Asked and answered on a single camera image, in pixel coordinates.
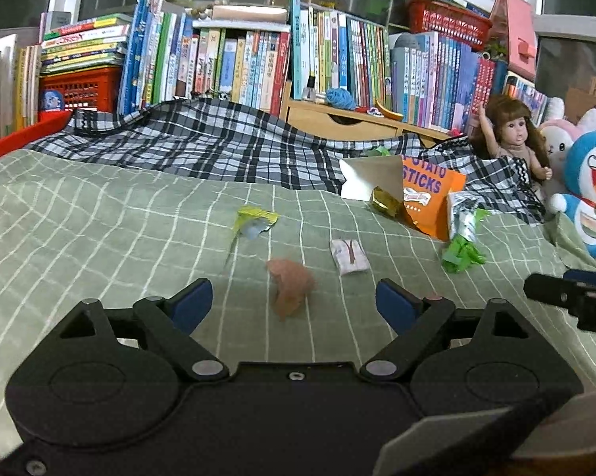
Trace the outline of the brown paper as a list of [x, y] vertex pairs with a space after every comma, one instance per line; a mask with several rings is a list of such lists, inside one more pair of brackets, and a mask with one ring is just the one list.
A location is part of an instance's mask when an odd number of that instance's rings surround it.
[[281, 320], [285, 320], [307, 300], [314, 287], [314, 277], [302, 264], [288, 259], [270, 259], [266, 266], [277, 285], [272, 308]]

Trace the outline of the gold foil snack wrapper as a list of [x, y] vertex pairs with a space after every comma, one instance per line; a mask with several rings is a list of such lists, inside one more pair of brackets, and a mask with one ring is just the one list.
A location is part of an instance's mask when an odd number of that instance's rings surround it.
[[402, 208], [401, 203], [380, 186], [375, 186], [375, 188], [372, 189], [369, 203], [372, 209], [375, 209], [385, 216], [397, 220], [404, 219], [404, 209]]

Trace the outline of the row of books right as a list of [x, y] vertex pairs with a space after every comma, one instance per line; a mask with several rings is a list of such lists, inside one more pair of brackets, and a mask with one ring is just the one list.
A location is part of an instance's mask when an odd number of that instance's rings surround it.
[[484, 50], [439, 35], [392, 33], [348, 13], [290, 0], [292, 96], [326, 104], [329, 88], [347, 89], [352, 112], [461, 134], [475, 127], [475, 110], [494, 95], [522, 101], [540, 124], [548, 98], [534, 82], [509, 70], [505, 47], [488, 35]]

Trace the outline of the row of books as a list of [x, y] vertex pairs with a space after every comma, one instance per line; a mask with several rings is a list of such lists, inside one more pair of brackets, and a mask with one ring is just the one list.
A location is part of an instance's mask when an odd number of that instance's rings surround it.
[[278, 6], [186, 10], [137, 0], [119, 80], [123, 115], [173, 99], [218, 98], [281, 111], [292, 32]]
[[494, 95], [522, 101], [540, 124], [548, 98], [534, 82], [509, 70], [505, 47], [488, 35], [484, 50], [439, 35], [392, 33], [348, 13], [290, 0], [292, 96], [326, 104], [329, 88], [347, 89], [352, 112], [461, 134], [475, 127], [475, 110]]

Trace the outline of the row of books left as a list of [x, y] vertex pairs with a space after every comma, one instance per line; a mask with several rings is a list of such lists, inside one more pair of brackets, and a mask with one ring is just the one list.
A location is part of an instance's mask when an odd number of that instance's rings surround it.
[[119, 80], [123, 115], [173, 99], [218, 98], [281, 111], [292, 32], [278, 6], [186, 10], [137, 0]]

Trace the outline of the stack of books on basket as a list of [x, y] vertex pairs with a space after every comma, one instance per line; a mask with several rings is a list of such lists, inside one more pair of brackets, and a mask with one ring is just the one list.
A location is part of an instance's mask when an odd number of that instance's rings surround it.
[[46, 32], [41, 43], [41, 74], [121, 67], [132, 17], [114, 13], [85, 19]]

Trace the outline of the small white pink packet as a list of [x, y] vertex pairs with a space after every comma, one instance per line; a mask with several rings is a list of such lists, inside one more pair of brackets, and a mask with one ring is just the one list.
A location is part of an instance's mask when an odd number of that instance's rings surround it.
[[330, 253], [341, 276], [370, 269], [369, 260], [357, 240], [332, 240]]

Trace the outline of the green snack wrapper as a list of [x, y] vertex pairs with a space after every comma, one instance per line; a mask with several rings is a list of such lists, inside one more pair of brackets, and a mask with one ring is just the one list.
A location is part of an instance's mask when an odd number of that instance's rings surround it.
[[463, 273], [486, 262], [478, 247], [477, 230], [490, 212], [482, 209], [481, 203], [481, 197], [471, 191], [450, 192], [446, 198], [449, 243], [441, 262], [448, 273]]

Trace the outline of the blue Doraemon plush toy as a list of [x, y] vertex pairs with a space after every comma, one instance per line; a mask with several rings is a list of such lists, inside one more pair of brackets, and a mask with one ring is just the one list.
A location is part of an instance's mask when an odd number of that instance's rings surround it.
[[566, 191], [552, 194], [546, 209], [570, 219], [596, 261], [596, 131], [584, 133], [570, 147], [563, 179]]

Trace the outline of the yellow green torn wrapper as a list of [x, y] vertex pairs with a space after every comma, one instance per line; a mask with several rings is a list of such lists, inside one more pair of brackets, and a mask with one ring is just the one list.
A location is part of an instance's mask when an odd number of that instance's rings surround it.
[[276, 212], [266, 211], [253, 205], [244, 205], [236, 212], [236, 220], [233, 223], [233, 239], [228, 250], [231, 256], [236, 249], [239, 238], [255, 240], [259, 235], [271, 229], [279, 220], [280, 215]]

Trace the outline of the orange potato sticks bag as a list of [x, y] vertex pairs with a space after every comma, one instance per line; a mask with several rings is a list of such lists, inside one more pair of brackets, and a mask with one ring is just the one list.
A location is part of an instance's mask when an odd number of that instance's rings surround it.
[[404, 219], [395, 220], [437, 240], [449, 239], [446, 198], [465, 189], [465, 174], [401, 155], [346, 158], [340, 170], [342, 198], [369, 203], [372, 189], [380, 186], [404, 209]]

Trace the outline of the green grid bed sheet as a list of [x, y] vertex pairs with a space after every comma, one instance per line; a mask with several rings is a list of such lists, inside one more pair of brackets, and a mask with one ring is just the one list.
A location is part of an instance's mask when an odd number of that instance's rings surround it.
[[[255, 240], [239, 238], [236, 212], [253, 205], [280, 215]], [[11, 374], [79, 300], [127, 307], [210, 279], [212, 311], [195, 339], [229, 367], [241, 361], [352, 361], [394, 336], [375, 309], [383, 278], [417, 294], [480, 308], [510, 301], [596, 390], [596, 334], [559, 309], [525, 297], [531, 273], [561, 275], [575, 263], [542, 226], [493, 215], [477, 238], [486, 262], [461, 274], [441, 266], [443, 246], [361, 202], [315, 190], [213, 182], [150, 170], [68, 161], [32, 150], [0, 159], [0, 456], [19, 443], [5, 409]], [[341, 276], [332, 240], [357, 240], [370, 269]], [[302, 264], [314, 287], [281, 320], [270, 259]]]

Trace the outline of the pink white bunny plush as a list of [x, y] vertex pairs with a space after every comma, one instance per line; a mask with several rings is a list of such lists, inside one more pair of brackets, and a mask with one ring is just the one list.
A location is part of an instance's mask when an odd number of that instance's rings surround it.
[[589, 109], [575, 125], [565, 118], [565, 104], [561, 98], [551, 98], [544, 112], [539, 131], [544, 139], [546, 154], [553, 175], [542, 184], [543, 199], [565, 192], [564, 168], [573, 143], [587, 132], [596, 131], [596, 109]]

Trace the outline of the brown haired doll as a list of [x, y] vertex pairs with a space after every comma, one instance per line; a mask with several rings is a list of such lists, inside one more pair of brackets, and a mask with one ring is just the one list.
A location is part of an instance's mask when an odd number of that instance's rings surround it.
[[552, 178], [544, 139], [531, 121], [531, 111], [522, 101], [496, 95], [487, 106], [479, 105], [477, 116], [479, 125], [470, 135], [470, 144], [479, 157], [522, 159], [538, 182]]

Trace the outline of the black white plaid blanket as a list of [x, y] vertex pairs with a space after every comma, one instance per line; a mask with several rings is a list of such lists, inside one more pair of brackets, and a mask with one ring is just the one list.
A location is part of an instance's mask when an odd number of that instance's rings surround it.
[[433, 147], [425, 147], [415, 133], [383, 141], [326, 140], [225, 100], [173, 100], [126, 116], [78, 109], [62, 130], [28, 145], [67, 160], [335, 194], [344, 182], [341, 159], [379, 146], [392, 155], [419, 158], [435, 170], [464, 174], [466, 190], [479, 194], [484, 209], [528, 224], [544, 220], [546, 211], [525, 163], [508, 157], [483, 160], [465, 138]]

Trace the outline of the wooden desk organizer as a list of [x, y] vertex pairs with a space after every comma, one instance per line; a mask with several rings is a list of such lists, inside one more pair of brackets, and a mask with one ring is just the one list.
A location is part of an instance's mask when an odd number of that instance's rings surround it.
[[284, 121], [305, 133], [327, 140], [385, 140], [414, 133], [424, 146], [433, 146], [449, 139], [449, 135], [441, 131], [417, 127], [386, 117], [375, 117], [310, 101], [294, 100], [290, 98], [291, 95], [292, 82], [287, 82], [281, 104], [281, 117]]

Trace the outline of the red tray edge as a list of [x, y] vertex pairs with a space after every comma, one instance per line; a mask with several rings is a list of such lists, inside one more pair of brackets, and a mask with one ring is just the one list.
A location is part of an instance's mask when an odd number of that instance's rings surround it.
[[15, 131], [0, 139], [0, 158], [27, 144], [61, 131], [70, 121], [71, 111], [43, 112], [38, 124]]

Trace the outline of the blue yarn ball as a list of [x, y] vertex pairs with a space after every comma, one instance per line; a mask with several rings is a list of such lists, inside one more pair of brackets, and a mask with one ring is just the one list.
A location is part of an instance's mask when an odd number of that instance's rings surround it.
[[327, 106], [345, 111], [355, 111], [357, 103], [353, 95], [344, 88], [329, 88], [325, 94]]

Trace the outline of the red plastic basket left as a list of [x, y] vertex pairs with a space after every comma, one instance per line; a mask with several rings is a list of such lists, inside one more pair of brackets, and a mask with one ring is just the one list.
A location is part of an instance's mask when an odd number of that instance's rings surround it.
[[61, 93], [66, 109], [96, 109], [112, 113], [117, 109], [121, 67], [106, 65], [42, 76], [40, 89]]

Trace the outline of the pink toy house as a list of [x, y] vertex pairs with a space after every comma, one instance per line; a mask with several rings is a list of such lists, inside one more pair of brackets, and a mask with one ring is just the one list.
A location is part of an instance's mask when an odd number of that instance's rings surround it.
[[533, 7], [525, 0], [495, 0], [490, 21], [490, 39], [505, 47], [509, 70], [534, 82], [537, 37]]

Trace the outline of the red basket on top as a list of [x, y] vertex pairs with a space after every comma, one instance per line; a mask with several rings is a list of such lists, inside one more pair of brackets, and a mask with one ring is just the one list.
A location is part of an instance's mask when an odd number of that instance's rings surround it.
[[476, 52], [484, 50], [492, 28], [489, 18], [444, 0], [410, 0], [408, 20], [412, 33], [437, 31], [468, 44]]

